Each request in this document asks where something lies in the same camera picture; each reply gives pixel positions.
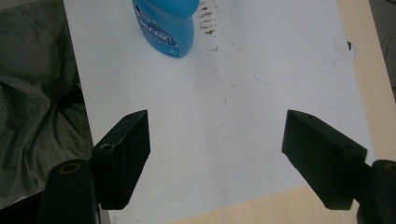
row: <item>white paper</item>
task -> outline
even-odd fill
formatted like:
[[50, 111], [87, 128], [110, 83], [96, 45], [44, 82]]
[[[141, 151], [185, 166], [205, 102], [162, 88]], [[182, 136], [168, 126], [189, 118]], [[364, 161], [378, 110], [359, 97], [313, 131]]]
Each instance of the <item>white paper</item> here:
[[113, 224], [166, 223], [305, 183], [281, 153], [288, 109], [374, 160], [335, 0], [203, 0], [182, 59], [146, 42], [130, 1], [64, 3], [94, 142], [148, 110], [151, 154]]

